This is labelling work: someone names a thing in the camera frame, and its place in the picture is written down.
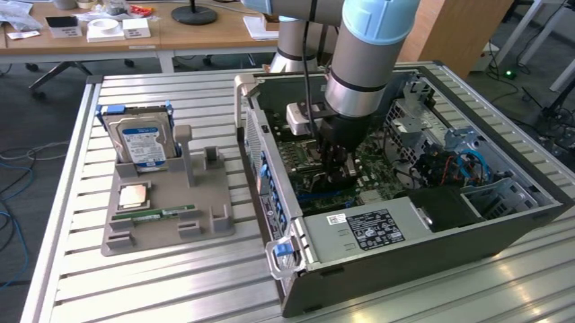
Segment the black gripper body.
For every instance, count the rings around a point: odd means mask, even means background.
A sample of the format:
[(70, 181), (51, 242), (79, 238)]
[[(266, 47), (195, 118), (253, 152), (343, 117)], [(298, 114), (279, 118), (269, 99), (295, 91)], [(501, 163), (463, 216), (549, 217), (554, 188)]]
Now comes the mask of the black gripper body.
[(326, 117), (321, 125), (321, 137), (334, 147), (355, 152), (367, 137), (369, 117), (347, 117), (342, 114)]

